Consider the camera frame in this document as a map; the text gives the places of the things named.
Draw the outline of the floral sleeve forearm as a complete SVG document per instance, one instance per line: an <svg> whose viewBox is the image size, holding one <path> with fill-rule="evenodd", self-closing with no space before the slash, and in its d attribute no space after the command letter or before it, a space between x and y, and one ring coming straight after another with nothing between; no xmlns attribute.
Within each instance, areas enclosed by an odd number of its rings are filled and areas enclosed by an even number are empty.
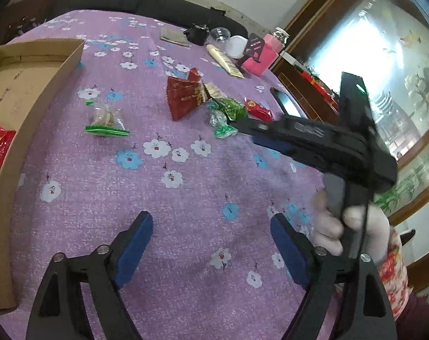
<svg viewBox="0 0 429 340"><path fill-rule="evenodd" d="M398 339L429 339L429 303L409 284L400 237L391 227L367 231L367 253L378 253L377 271L392 309Z"/></svg>

